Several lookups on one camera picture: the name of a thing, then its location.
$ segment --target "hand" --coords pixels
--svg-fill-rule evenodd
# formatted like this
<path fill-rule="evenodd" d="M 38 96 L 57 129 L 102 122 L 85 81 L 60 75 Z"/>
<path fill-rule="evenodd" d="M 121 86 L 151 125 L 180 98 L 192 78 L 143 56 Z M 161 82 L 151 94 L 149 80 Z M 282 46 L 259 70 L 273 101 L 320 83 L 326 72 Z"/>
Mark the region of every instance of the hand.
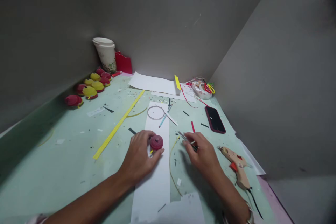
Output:
<path fill-rule="evenodd" d="M 135 186 L 154 169 L 164 152 L 164 149 L 160 149 L 154 153 L 152 158 L 148 157 L 148 139 L 154 135 L 153 131 L 142 130 L 131 138 L 125 159 L 118 171 L 131 183 L 131 186 Z"/>
<path fill-rule="evenodd" d="M 191 163 L 196 166 L 202 176 L 213 185 L 214 180 L 219 174 L 224 173 L 219 164 L 213 145 L 200 133 L 185 133 L 188 141 L 183 141 Z M 190 142 L 196 141 L 197 152 L 194 151 Z"/>

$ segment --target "gray wall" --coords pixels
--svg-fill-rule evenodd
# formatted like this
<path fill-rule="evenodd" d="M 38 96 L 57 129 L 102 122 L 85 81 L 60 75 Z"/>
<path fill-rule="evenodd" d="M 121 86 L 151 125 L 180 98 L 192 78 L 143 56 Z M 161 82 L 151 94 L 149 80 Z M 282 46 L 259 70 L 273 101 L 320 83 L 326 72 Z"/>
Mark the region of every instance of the gray wall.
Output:
<path fill-rule="evenodd" d="M 336 202 L 333 0 L 261 0 L 211 81 L 295 223 Z"/>
<path fill-rule="evenodd" d="M 141 74 L 210 78 L 260 0 L 96 0 L 101 36 Z"/>
<path fill-rule="evenodd" d="M 0 0 L 0 132 L 98 65 L 87 0 Z"/>
<path fill-rule="evenodd" d="M 1 132 L 98 65 L 95 36 L 134 71 L 210 78 L 260 0 L 0 1 Z"/>

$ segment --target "smartphone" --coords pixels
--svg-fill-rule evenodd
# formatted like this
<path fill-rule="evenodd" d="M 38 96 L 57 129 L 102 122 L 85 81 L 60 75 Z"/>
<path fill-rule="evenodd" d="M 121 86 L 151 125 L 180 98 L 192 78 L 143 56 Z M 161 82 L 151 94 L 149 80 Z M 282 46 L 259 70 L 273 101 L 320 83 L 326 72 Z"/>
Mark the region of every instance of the smartphone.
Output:
<path fill-rule="evenodd" d="M 210 129 L 214 132 L 224 134 L 226 132 L 222 120 L 218 114 L 217 109 L 206 106 L 205 112 L 207 114 Z"/>

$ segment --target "sleeve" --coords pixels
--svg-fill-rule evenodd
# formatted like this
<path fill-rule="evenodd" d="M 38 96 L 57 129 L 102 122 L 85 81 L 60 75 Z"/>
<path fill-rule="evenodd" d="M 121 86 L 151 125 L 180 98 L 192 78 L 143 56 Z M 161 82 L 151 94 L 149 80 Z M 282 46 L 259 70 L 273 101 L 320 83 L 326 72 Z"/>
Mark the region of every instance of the sleeve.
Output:
<path fill-rule="evenodd" d="M 48 219 L 48 216 L 40 214 L 40 215 L 36 215 L 33 218 L 31 218 L 25 224 L 43 224 L 47 219 Z"/>

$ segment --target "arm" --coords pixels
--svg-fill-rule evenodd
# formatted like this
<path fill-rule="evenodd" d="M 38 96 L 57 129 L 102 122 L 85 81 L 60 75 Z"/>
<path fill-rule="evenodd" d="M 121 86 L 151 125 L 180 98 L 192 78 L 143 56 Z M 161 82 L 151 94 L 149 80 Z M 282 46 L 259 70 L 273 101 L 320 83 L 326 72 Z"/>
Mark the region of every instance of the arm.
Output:
<path fill-rule="evenodd" d="M 185 136 L 190 142 L 196 141 L 197 152 L 194 151 L 190 142 L 184 141 L 183 144 L 192 164 L 220 197 L 229 222 L 246 224 L 250 219 L 249 207 L 224 174 L 212 144 L 200 132 L 186 133 Z"/>
<path fill-rule="evenodd" d="M 157 151 L 152 158 L 148 157 L 147 140 L 154 134 L 153 131 L 141 131 L 133 136 L 119 171 L 51 215 L 45 224 L 96 223 L 124 193 L 156 166 L 164 149 Z"/>

